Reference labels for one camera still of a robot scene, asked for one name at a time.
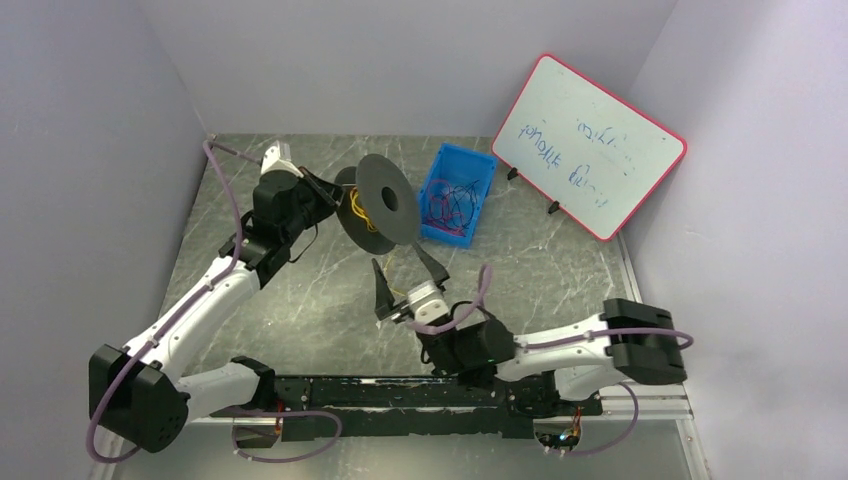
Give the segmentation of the grey perforated cable spool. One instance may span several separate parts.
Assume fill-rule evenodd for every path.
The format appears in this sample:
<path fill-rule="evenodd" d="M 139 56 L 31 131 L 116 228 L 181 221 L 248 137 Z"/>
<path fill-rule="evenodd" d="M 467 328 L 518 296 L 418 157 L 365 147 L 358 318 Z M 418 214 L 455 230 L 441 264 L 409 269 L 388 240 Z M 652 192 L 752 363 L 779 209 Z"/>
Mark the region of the grey perforated cable spool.
<path fill-rule="evenodd" d="M 381 154 L 368 154 L 338 172 L 344 188 L 336 216 L 348 237 L 362 250 L 384 255 L 418 238 L 419 205 L 402 170 Z"/>

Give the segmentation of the blue plastic bin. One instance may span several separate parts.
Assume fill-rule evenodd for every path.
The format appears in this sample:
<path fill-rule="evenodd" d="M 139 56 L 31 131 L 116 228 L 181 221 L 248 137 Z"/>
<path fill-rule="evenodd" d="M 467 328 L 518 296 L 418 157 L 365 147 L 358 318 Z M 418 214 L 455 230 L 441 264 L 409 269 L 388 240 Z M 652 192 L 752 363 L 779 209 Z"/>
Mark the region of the blue plastic bin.
<path fill-rule="evenodd" d="M 418 193 L 421 236 L 470 248 L 496 167 L 492 155 L 442 144 Z"/>

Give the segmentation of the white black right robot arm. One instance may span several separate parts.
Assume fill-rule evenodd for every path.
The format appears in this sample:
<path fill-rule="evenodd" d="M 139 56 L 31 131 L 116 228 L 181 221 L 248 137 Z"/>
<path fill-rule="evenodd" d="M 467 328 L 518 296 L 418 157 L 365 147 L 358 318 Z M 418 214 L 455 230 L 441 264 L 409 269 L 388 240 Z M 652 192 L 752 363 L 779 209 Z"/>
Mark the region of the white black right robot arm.
<path fill-rule="evenodd" d="M 680 384 L 687 378 L 682 351 L 692 335 L 675 328 L 669 311 L 623 298 L 604 301 L 599 313 L 554 329 L 516 334 L 485 305 L 493 269 L 478 272 L 475 296 L 449 304 L 450 275 L 420 246 L 414 248 L 429 280 L 397 299 L 378 260 L 372 260 L 375 315 L 412 330 L 422 363 L 439 377 L 472 388 L 516 383 L 549 374 L 558 399 L 582 401 L 630 380 L 641 385 Z"/>

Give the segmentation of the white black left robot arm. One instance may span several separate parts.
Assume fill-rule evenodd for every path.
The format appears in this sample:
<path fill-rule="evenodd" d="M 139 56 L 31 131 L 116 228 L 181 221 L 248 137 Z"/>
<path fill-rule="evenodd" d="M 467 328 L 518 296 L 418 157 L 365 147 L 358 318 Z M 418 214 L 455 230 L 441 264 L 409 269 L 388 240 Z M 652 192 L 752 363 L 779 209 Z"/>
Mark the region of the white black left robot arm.
<path fill-rule="evenodd" d="M 341 186 L 301 168 L 261 175 L 253 207 L 236 213 L 235 234 L 219 249 L 204 277 L 162 318 L 122 347 L 104 345 L 89 360 L 87 447 L 102 427 L 155 453 L 183 427 L 225 409 L 272 411 L 279 405 L 274 370 L 245 356 L 188 376 L 187 364 L 223 323 L 283 266 L 306 230 L 335 214 Z"/>

